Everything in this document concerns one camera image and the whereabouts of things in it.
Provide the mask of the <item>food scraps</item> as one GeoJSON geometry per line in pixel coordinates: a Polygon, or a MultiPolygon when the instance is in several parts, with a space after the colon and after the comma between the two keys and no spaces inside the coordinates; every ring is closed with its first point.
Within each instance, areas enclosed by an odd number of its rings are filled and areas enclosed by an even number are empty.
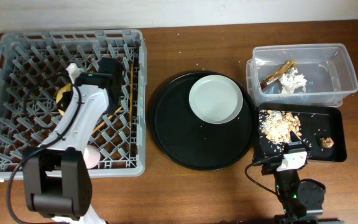
{"type": "Polygon", "coordinates": [[[301,122],[297,115],[292,112],[277,110],[261,110],[261,132],[273,144],[285,144],[291,142],[291,133],[302,136],[301,122]]]}

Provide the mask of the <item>white tissue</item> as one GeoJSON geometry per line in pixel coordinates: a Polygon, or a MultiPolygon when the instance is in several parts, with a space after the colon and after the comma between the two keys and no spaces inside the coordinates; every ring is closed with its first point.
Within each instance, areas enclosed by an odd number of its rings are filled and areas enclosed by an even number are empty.
{"type": "Polygon", "coordinates": [[[297,68],[290,68],[278,80],[282,86],[281,94],[294,94],[298,89],[306,92],[307,80],[303,74],[298,73],[297,68]]]}

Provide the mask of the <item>gold snack wrapper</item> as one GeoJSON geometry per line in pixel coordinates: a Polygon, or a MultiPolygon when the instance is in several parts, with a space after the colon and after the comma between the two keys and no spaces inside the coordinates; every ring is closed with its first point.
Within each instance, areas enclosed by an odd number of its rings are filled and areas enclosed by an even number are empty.
{"type": "Polygon", "coordinates": [[[261,90],[264,90],[267,88],[270,84],[275,82],[277,79],[279,79],[284,73],[286,73],[289,69],[296,67],[296,61],[295,60],[289,60],[285,62],[278,70],[273,72],[270,76],[263,79],[259,82],[261,90]]]}

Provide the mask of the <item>grey plate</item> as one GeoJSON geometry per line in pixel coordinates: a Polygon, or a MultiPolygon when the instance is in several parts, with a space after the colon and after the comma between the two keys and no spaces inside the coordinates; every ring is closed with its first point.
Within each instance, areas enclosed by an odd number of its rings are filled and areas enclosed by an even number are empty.
{"type": "Polygon", "coordinates": [[[192,112],[204,122],[224,124],[241,111],[243,96],[239,86],[223,75],[207,75],[197,80],[189,92],[192,112]]]}

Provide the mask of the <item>wooden chopstick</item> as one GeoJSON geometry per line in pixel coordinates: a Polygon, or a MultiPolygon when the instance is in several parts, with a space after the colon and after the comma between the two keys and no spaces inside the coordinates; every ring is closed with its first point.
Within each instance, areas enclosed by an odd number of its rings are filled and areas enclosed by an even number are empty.
{"type": "MultiPolygon", "coordinates": [[[[111,115],[109,115],[107,117],[108,121],[111,121],[111,118],[116,115],[118,112],[120,112],[120,110],[122,110],[122,106],[118,107],[118,109],[115,110],[115,112],[111,115]]],[[[107,122],[105,120],[103,120],[101,123],[99,123],[94,129],[92,134],[94,134],[96,131],[98,131],[100,128],[102,128],[105,124],[107,124],[107,122]]]]}
{"type": "Polygon", "coordinates": [[[131,63],[130,74],[130,100],[129,100],[129,129],[132,128],[132,109],[133,109],[133,85],[134,85],[134,63],[131,63]]]}

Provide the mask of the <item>pink cup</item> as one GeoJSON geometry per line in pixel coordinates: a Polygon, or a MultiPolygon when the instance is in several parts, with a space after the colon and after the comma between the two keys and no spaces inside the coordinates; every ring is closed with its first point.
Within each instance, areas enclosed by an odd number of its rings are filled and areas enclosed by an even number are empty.
{"type": "Polygon", "coordinates": [[[97,147],[92,145],[87,145],[83,152],[83,159],[87,169],[92,169],[98,165],[101,155],[97,147]]]}

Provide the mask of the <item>yellow bowl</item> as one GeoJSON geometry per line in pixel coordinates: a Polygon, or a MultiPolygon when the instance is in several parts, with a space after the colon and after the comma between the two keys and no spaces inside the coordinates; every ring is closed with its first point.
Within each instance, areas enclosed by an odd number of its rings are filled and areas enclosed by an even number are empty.
{"type": "Polygon", "coordinates": [[[58,108],[58,112],[63,116],[65,114],[66,109],[68,108],[71,99],[73,96],[73,91],[71,84],[65,85],[61,88],[56,95],[56,104],[58,108]]]}

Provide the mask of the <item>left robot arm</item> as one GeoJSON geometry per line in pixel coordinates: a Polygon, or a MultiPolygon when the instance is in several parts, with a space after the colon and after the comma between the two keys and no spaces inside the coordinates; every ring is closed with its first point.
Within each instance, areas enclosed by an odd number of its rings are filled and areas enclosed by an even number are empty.
{"type": "Polygon", "coordinates": [[[65,75],[70,84],[57,99],[63,117],[37,147],[24,150],[25,202],[30,211],[62,223],[104,223],[91,206],[88,169],[98,160],[86,146],[99,118],[119,107],[124,67],[102,58],[96,72],[71,63],[65,75]]]}

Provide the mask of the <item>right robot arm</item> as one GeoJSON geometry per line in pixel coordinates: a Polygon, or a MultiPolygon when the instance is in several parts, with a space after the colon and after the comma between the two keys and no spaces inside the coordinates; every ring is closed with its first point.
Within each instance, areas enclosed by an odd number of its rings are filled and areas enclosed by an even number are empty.
{"type": "Polygon", "coordinates": [[[307,165],[309,151],[310,147],[292,131],[283,152],[262,163],[262,174],[275,178],[274,193],[283,207],[284,214],[275,215],[275,223],[318,223],[317,216],[323,213],[325,185],[298,175],[307,165]]]}

